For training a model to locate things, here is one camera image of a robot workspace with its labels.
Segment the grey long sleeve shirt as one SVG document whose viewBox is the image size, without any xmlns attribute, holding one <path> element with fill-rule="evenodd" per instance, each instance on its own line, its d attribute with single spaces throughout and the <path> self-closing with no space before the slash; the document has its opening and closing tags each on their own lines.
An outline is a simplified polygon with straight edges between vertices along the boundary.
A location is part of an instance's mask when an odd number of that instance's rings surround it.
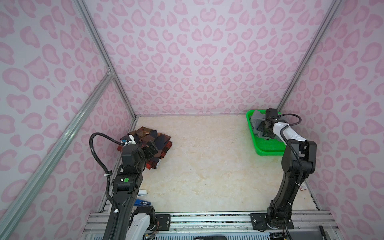
<svg viewBox="0 0 384 240">
<path fill-rule="evenodd" d="M 260 111 L 255 110 L 250 118 L 250 122 L 252 125 L 253 133 L 259 137 L 259 125 L 261 122 L 265 121 L 265 114 L 262 114 Z"/>
</svg>

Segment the green plastic basket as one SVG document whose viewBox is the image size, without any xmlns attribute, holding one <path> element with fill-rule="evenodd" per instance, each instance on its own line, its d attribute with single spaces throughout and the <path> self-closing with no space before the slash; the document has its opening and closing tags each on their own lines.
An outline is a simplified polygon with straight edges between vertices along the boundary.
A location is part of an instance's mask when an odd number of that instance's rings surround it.
<svg viewBox="0 0 384 240">
<path fill-rule="evenodd" d="M 251 117 L 254 112 L 255 110 L 249 110 L 246 113 L 246 118 L 256 154 L 264 157 L 283 156 L 286 148 L 284 143 L 279 142 L 276 139 L 265 140 L 257 137 L 254 134 L 253 127 L 251 124 Z"/>
</svg>

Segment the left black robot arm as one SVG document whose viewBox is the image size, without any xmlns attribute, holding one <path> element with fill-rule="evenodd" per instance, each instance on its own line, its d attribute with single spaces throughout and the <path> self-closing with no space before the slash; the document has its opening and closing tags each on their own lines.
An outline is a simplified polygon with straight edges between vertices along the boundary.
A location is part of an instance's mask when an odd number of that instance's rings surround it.
<svg viewBox="0 0 384 240">
<path fill-rule="evenodd" d="M 157 230 L 153 206 L 137 207 L 133 210 L 147 161 L 157 153 L 158 148 L 152 142 L 142 147 L 127 144 L 122 148 L 122 171 L 113 181 L 112 209 L 104 240 L 141 240 L 146 232 Z"/>
</svg>

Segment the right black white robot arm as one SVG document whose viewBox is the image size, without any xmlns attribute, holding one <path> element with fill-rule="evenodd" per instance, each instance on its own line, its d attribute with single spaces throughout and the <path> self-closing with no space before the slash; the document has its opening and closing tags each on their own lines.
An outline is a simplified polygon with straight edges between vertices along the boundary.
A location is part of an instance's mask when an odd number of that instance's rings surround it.
<svg viewBox="0 0 384 240">
<path fill-rule="evenodd" d="M 279 138 L 286 146 L 282 157 L 283 179 L 276 196 L 271 200 L 266 214 L 266 225 L 271 229 L 288 229 L 295 197 L 302 183 L 313 174 L 316 168 L 317 144 L 300 136 L 282 117 L 298 119 L 296 114 L 279 114 L 277 109 L 267 109 L 265 120 L 258 127 L 263 136 Z"/>
</svg>

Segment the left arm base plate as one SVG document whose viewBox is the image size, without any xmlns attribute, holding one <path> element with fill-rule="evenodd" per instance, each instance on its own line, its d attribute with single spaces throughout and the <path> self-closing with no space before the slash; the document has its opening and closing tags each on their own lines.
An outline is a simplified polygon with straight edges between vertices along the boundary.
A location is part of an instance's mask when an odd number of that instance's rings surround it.
<svg viewBox="0 0 384 240">
<path fill-rule="evenodd" d="M 128 233 L 133 231 L 168 231 L 170 229 L 170 215 L 149 215 L 144 213 L 136 214 L 132 217 Z"/>
</svg>

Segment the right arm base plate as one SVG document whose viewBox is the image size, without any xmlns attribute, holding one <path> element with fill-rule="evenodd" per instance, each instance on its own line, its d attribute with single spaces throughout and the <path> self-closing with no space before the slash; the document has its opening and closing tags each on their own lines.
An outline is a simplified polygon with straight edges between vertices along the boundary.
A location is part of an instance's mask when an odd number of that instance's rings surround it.
<svg viewBox="0 0 384 240">
<path fill-rule="evenodd" d="M 285 221 L 284 218 L 271 218 L 267 213 L 251 213 L 251 224 L 253 230 L 259 232 L 272 231 L 272 230 L 293 230 L 294 224 L 291 219 Z"/>
</svg>

